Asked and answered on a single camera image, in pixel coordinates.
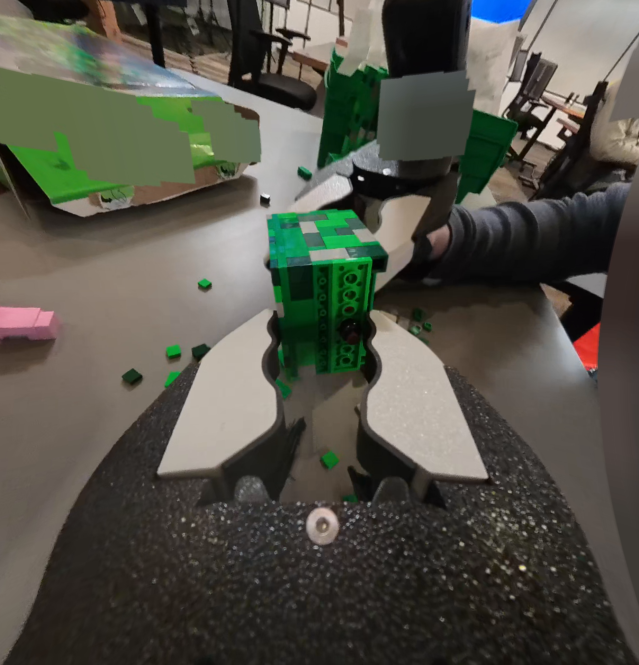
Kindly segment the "green toy box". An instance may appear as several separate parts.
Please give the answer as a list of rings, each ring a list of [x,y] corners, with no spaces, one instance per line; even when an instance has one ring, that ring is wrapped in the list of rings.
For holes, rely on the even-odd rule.
[[[0,15],[0,182],[28,216],[141,207],[261,160],[253,110],[80,26]]]

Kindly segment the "grey desk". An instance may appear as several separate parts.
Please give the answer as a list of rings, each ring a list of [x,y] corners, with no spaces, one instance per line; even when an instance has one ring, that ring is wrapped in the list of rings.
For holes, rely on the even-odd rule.
[[[261,164],[163,204],[80,219],[0,195],[0,303],[62,321],[53,345],[0,348],[0,664],[89,476],[161,392],[165,347],[214,345],[273,303],[266,212],[287,210],[321,122],[188,73],[261,120]],[[540,455],[584,527],[595,512],[598,401],[540,287],[388,287],[432,315],[433,350]]]

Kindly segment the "blue display screen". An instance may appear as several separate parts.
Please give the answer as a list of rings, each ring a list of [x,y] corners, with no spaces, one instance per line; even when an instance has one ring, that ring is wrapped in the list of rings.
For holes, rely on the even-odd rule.
[[[522,21],[536,1],[472,1],[472,18],[490,23]]]

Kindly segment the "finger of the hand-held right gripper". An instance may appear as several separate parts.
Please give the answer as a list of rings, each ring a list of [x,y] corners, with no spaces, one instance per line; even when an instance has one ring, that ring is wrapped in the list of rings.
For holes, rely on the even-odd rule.
[[[351,181],[353,156],[332,162],[315,173],[292,204],[294,210],[361,210],[363,200]]]
[[[387,268],[375,279],[375,292],[379,292],[404,270],[413,258],[416,230],[432,202],[425,195],[408,194],[367,208],[367,228],[387,252]]]

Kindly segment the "pink toy pig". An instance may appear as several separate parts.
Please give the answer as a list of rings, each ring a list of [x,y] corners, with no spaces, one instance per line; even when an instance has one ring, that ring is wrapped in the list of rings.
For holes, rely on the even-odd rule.
[[[53,311],[38,307],[0,306],[0,343],[9,338],[46,341],[58,337],[60,321]]]

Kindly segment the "black office chair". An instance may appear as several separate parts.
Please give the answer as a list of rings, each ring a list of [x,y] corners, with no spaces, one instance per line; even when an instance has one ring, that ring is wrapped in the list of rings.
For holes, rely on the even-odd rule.
[[[508,149],[505,162],[518,164],[519,179],[533,188],[533,199],[561,197],[572,188],[572,172],[590,152],[592,125],[609,86],[608,81],[599,81],[591,95],[585,98],[584,111],[572,110],[568,102],[556,102],[546,95],[556,69],[555,63],[543,59],[539,53],[532,54],[521,87],[504,111],[504,118],[514,121],[520,137],[526,139],[519,152],[513,147]],[[569,119],[565,133],[561,135],[564,147],[548,162],[539,178],[524,176],[525,167],[534,168],[526,157],[556,112],[564,113]]]
[[[308,41],[309,36],[288,28],[266,32],[256,1],[228,1],[227,5],[232,29],[228,84],[289,108],[313,109],[315,89],[282,72],[292,41]]]

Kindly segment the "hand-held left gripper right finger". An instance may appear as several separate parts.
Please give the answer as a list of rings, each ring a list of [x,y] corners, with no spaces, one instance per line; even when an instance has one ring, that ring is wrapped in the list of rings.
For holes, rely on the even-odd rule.
[[[423,494],[431,481],[484,484],[481,454],[439,357],[386,312],[367,318],[367,385],[357,460],[377,481],[398,476]]]

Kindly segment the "person's right hand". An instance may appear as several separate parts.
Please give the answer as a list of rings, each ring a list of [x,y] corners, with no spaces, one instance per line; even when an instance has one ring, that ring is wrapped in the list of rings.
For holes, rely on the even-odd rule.
[[[431,246],[429,258],[432,262],[439,261],[446,254],[451,238],[452,232],[448,223],[426,235],[426,240]]]

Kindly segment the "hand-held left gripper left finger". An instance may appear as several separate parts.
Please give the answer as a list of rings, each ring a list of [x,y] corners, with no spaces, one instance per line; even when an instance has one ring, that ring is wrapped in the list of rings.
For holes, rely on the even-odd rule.
[[[282,491],[291,469],[280,373],[280,332],[263,310],[220,340],[199,363],[157,469],[164,479],[208,478],[234,491],[244,476]]]

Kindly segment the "green mosaic brick cube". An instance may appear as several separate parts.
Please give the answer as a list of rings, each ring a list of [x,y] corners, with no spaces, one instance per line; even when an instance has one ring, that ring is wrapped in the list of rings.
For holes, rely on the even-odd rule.
[[[359,370],[376,277],[389,255],[353,210],[277,213],[266,220],[268,266],[286,377]]]

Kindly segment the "red item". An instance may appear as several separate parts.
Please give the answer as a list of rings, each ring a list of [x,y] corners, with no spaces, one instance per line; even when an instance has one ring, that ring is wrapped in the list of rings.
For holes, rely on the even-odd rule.
[[[573,343],[573,348],[587,372],[596,372],[598,369],[600,325],[597,323]]]

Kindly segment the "person's right forearm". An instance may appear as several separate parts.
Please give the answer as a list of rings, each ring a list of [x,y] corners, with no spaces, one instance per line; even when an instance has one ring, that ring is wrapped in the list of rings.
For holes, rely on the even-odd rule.
[[[430,278],[546,283],[607,273],[631,184],[562,199],[510,202],[448,220],[447,249]]]

